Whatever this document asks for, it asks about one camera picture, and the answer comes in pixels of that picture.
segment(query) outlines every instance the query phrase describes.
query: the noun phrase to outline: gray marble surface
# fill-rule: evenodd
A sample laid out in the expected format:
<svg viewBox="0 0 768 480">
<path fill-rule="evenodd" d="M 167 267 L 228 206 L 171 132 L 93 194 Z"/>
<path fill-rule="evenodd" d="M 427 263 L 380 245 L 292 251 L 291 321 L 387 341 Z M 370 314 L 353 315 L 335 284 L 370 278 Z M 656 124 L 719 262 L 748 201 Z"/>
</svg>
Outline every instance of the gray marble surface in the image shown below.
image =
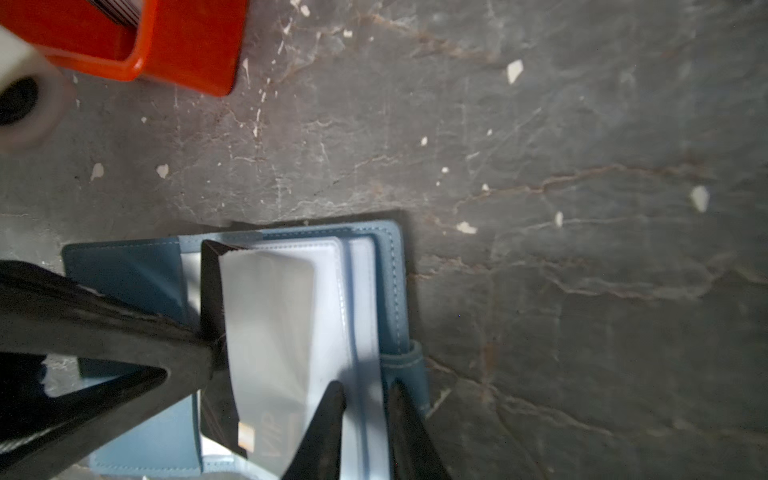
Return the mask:
<svg viewBox="0 0 768 480">
<path fill-rule="evenodd" d="M 395 217 L 455 478 L 765 478 L 766 2 L 306 6 L 252 2 L 226 98 L 78 74 L 2 256 Z"/>
</svg>

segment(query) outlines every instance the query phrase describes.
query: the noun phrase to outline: orange box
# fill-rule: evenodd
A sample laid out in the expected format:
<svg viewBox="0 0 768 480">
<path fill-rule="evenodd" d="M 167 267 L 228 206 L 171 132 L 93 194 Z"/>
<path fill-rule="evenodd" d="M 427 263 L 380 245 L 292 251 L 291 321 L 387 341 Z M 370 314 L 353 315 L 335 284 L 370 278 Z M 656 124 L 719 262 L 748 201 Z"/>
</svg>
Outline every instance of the orange box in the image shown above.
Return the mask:
<svg viewBox="0 0 768 480">
<path fill-rule="evenodd" d="M 223 97 L 234 85 L 246 10 L 247 0 L 144 0 L 134 29 L 87 0 L 1 0 L 0 25 L 59 67 Z"/>
</svg>

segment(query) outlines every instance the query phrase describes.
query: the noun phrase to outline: red plastic bin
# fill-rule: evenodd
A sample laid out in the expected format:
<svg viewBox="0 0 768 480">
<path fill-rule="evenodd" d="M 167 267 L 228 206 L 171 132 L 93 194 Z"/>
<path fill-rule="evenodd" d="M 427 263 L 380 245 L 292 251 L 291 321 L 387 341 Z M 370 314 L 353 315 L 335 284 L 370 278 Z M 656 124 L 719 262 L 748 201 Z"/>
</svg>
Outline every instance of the red plastic bin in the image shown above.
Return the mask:
<svg viewBox="0 0 768 480">
<path fill-rule="evenodd" d="M 234 84 L 246 10 L 247 0 L 144 0 L 134 29 L 87 0 L 0 0 L 0 25 L 60 67 L 222 97 Z"/>
</svg>

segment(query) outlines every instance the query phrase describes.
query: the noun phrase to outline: black hole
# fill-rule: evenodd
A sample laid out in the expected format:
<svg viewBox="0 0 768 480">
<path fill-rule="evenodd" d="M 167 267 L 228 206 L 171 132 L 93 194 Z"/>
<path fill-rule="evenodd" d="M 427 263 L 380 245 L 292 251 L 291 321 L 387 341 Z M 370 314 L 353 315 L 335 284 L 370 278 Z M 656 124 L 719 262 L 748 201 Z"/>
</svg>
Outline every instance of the black hole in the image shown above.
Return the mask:
<svg viewBox="0 0 768 480">
<path fill-rule="evenodd" d="M 0 94 L 0 126 L 26 117 L 38 103 L 38 82 L 32 77 L 17 80 Z"/>
</svg>

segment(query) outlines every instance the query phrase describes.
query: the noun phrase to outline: white cylindrical object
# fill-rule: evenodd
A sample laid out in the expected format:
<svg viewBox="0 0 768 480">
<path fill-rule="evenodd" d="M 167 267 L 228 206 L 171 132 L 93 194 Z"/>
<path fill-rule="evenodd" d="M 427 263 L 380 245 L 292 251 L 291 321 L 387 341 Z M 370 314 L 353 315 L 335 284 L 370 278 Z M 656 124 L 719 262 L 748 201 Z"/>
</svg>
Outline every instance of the white cylindrical object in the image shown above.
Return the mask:
<svg viewBox="0 0 768 480">
<path fill-rule="evenodd" d="M 0 151 L 39 143 L 74 103 L 74 87 L 34 47 L 0 27 Z"/>
</svg>

